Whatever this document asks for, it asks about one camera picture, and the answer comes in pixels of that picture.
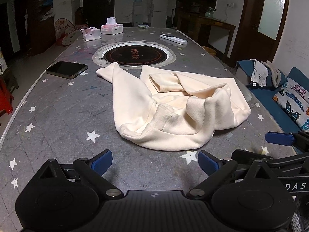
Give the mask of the cream white sweater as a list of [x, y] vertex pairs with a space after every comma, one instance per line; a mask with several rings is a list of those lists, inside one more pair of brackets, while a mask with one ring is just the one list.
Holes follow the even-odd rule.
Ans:
[[114, 123], [125, 139], [162, 151], [198, 149], [242, 124], [251, 109], [233, 78], [144, 65], [136, 77], [111, 63], [96, 72], [113, 86]]

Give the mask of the grey white clothes pile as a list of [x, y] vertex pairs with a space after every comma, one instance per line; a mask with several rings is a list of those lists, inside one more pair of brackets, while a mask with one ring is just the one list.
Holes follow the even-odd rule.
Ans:
[[251, 74], [251, 84], [254, 87], [280, 87], [286, 80], [284, 73], [273, 67], [270, 61], [258, 61], [250, 59], [253, 62], [253, 72]]

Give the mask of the butterfly pattern pillow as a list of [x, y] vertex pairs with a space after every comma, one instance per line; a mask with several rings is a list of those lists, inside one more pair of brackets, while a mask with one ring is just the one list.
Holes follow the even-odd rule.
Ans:
[[305, 132], [308, 132], [308, 91], [292, 78], [287, 78], [273, 96], [273, 100], [289, 118]]

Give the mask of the black smartphone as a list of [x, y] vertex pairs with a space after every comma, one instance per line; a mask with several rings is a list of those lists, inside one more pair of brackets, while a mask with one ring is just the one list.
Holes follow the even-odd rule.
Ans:
[[59, 61], [46, 69], [46, 73], [72, 80], [87, 69], [88, 66], [86, 64]]

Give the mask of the red plastic stool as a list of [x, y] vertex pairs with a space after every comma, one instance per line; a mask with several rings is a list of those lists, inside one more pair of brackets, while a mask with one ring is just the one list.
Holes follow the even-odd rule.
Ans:
[[0, 105], [1, 112], [5, 111], [7, 114], [13, 112], [12, 100], [14, 97], [11, 95], [10, 91], [7, 89], [4, 80], [1, 78], [0, 82]]

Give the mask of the round black induction cooktop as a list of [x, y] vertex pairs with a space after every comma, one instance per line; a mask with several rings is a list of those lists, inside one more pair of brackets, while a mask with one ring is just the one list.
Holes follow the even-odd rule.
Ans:
[[161, 68], [172, 64], [176, 59], [170, 48], [147, 41], [108, 44], [99, 48], [92, 56], [92, 61], [102, 68], [116, 62], [127, 70], [141, 69], [143, 65]]

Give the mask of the dark wooden side table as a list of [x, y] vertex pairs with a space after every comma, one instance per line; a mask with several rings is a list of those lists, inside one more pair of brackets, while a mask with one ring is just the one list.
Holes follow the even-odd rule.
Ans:
[[[212, 17], [190, 15], [188, 18], [188, 35], [198, 44], [212, 47], [218, 51], [217, 55], [221, 61], [228, 60], [235, 29], [235, 25]], [[225, 49], [215, 47], [215, 41], [221, 37], [227, 37]]]

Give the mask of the white remote control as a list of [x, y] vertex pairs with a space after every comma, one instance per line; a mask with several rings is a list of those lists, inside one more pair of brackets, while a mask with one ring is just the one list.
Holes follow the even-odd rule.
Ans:
[[161, 34], [160, 38], [168, 40], [168, 41], [172, 41], [172, 42], [177, 43], [177, 44], [187, 44], [187, 42], [188, 42], [187, 40], [184, 40], [184, 39], [181, 39], [181, 38], [178, 38], [178, 37], [174, 37], [174, 36], [171, 36], [171, 35], [166, 35], [166, 34]]

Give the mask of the dark wooden door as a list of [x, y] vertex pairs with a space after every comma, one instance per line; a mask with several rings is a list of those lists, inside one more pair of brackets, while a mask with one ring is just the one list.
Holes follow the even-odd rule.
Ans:
[[244, 0], [230, 59], [273, 61], [288, 12], [289, 0]]

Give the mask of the small pink tissue pack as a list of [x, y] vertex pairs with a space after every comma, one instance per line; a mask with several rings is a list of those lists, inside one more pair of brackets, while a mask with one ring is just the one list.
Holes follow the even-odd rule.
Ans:
[[80, 29], [85, 41], [101, 39], [101, 31], [95, 27]]

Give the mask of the patterned play tent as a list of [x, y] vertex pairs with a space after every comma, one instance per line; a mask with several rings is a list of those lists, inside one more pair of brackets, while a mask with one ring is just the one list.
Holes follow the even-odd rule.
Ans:
[[88, 28], [87, 24], [73, 25], [65, 18], [59, 18], [55, 24], [55, 38], [58, 46], [69, 46], [81, 36], [82, 29]]

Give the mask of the glass kettle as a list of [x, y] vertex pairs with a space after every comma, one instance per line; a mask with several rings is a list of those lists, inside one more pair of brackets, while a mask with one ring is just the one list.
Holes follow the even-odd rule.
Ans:
[[216, 12], [216, 9], [212, 7], [208, 7], [205, 12], [205, 17], [213, 18], [215, 12]]

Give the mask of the small blue white packet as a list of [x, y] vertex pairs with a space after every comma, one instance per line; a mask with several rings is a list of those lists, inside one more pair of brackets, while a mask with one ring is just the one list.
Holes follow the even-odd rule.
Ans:
[[140, 24], [140, 25], [138, 25], [138, 27], [141, 28], [141, 29], [144, 29], [144, 28], [148, 28], [149, 26], [148, 26], [148, 25], [142, 25], [142, 24]]

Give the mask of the water dispenser with blue bottle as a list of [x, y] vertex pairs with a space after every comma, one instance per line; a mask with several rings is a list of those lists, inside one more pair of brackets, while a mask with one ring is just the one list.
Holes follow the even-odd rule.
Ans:
[[133, 2], [132, 23], [134, 27], [143, 23], [143, 0], [134, 0]]

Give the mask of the white refrigerator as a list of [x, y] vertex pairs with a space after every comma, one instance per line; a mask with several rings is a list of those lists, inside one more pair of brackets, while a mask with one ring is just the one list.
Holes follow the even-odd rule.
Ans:
[[169, 0], [151, 0], [150, 26], [165, 28]]

